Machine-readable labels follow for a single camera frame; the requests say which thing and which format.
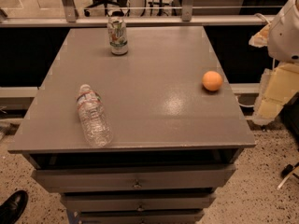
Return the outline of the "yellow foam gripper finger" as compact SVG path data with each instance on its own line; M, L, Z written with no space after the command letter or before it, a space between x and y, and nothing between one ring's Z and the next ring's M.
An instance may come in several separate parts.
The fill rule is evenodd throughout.
M279 63L273 70L265 69L254 104L252 121L257 125L272 122L294 95L299 92L299 64Z

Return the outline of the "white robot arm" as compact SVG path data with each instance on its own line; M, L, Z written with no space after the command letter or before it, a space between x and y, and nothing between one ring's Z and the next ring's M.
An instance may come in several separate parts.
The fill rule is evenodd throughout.
M299 92L299 0L288 0L276 17L255 34L249 44L267 47L278 66L265 69L254 104L252 121L267 125Z

